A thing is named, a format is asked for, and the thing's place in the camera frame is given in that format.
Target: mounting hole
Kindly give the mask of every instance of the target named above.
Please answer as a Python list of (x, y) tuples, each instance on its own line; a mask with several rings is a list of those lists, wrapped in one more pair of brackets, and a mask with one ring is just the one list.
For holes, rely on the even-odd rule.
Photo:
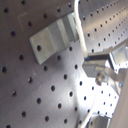
[(84, 100), (86, 100), (86, 99), (87, 99), (87, 97), (85, 96), (85, 97), (84, 97)]
[(90, 124), (91, 124), (91, 126), (92, 126), (92, 125), (93, 125), (93, 122), (91, 122)]
[(87, 36), (90, 37), (90, 33), (88, 33)]
[(41, 103), (41, 98), (38, 98), (37, 99), (37, 104), (40, 104)]
[(103, 25), (102, 25), (102, 24), (100, 24), (100, 27), (102, 28), (102, 27), (103, 27)]
[(54, 86), (54, 85), (51, 86), (51, 91), (52, 91), (52, 92), (55, 91), (55, 86)]
[(21, 0), (21, 4), (26, 4), (26, 1), (25, 0)]
[(94, 90), (94, 87), (92, 87), (92, 90)]
[(4, 7), (4, 12), (7, 13), (9, 11), (8, 7)]
[(47, 18), (48, 18), (47, 13), (44, 13), (44, 19), (47, 19)]
[(58, 108), (61, 109), (61, 107), (62, 107), (62, 105), (61, 105), (61, 103), (59, 103), (59, 104), (58, 104)]
[(98, 111), (97, 114), (100, 114), (100, 111)]
[(92, 53), (94, 52), (94, 49), (92, 49)]
[(78, 65), (77, 64), (75, 65), (75, 69), (78, 69)]
[(38, 51), (38, 52), (41, 51), (41, 46), (40, 46), (40, 45), (37, 46), (37, 51)]
[(88, 113), (90, 112), (90, 109), (88, 109)]
[(14, 30), (11, 31), (11, 35), (12, 35), (12, 36), (15, 36), (15, 35), (16, 35), (16, 33), (15, 33)]
[(17, 94), (17, 93), (16, 93), (16, 90), (13, 90), (12, 96), (13, 96), (13, 97), (16, 97), (16, 94)]
[(72, 49), (73, 49), (72, 47), (69, 47), (69, 51), (72, 51)]
[(100, 47), (100, 43), (98, 43), (98, 46)]
[(85, 20), (85, 16), (83, 16), (83, 20)]
[(32, 25), (33, 25), (32, 21), (28, 21), (28, 26), (32, 27)]
[(73, 92), (70, 92), (70, 93), (69, 93), (69, 96), (72, 97), (72, 96), (73, 96)]
[(49, 117), (48, 117), (48, 116), (45, 117), (45, 121), (46, 121), (46, 122), (49, 121)]
[(47, 66), (44, 66), (44, 71), (46, 72), (48, 70)]
[(32, 77), (29, 77), (29, 78), (28, 78), (28, 83), (31, 84), (32, 82), (33, 82)]
[(82, 84), (83, 84), (82, 81), (80, 81), (80, 86), (82, 86)]
[(24, 56), (22, 54), (20, 54), (19, 59), (20, 60), (23, 60), (24, 59)]
[(68, 3), (68, 7), (69, 7), (69, 8), (71, 8), (71, 7), (72, 7), (71, 3)]
[(61, 12), (61, 9), (60, 9), (60, 7), (57, 7), (57, 12)]
[(6, 68), (5, 66), (3, 66), (3, 67), (1, 68), (1, 70), (2, 70), (3, 73), (6, 73), (6, 72), (7, 72), (7, 68)]
[(57, 56), (57, 59), (60, 61), (60, 60), (61, 60), (61, 56), (60, 56), (60, 55), (58, 55), (58, 56)]
[(77, 108), (77, 107), (75, 107), (74, 111), (76, 112), (77, 110), (78, 110), (78, 108)]
[(68, 76), (65, 74), (65, 75), (64, 75), (64, 79), (66, 80), (67, 78), (68, 78)]
[(79, 121), (79, 124), (82, 124), (82, 120)]
[(67, 122), (68, 122), (68, 120), (67, 120), (67, 119), (65, 119), (65, 120), (64, 120), (64, 123), (65, 123), (65, 124), (67, 124)]
[(6, 128), (11, 128), (11, 126), (10, 125), (7, 125)]
[(23, 118), (25, 118), (25, 117), (26, 117), (26, 112), (23, 111), (23, 112), (21, 113), (21, 115), (22, 115)]

